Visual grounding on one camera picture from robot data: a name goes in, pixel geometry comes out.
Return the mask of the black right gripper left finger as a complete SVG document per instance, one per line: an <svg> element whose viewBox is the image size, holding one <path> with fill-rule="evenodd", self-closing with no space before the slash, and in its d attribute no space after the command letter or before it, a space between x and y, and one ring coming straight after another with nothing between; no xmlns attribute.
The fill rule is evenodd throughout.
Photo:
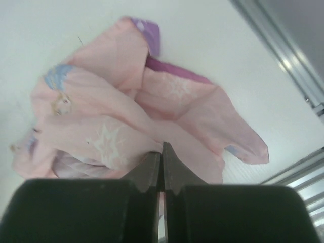
<svg viewBox="0 0 324 243"><path fill-rule="evenodd" d="M157 242L161 154L121 179L31 179L1 219L1 242Z"/></svg>

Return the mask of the purple Elsa print pillowcase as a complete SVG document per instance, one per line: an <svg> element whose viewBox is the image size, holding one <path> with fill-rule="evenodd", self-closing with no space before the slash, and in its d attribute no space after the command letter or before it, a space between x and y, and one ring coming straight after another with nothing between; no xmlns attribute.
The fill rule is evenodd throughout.
<svg viewBox="0 0 324 243"><path fill-rule="evenodd" d="M269 162L268 147L225 91L156 59L159 26L125 17L52 67L31 93L35 126L13 168L29 178L120 178L163 143L208 183L221 183L228 151Z"/></svg>

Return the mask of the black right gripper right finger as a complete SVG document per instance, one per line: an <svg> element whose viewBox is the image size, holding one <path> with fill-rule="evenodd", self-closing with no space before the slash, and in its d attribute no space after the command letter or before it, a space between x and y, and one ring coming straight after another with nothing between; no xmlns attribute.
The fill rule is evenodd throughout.
<svg viewBox="0 0 324 243"><path fill-rule="evenodd" d="M305 204L284 186L208 184L163 145L167 242L319 242Z"/></svg>

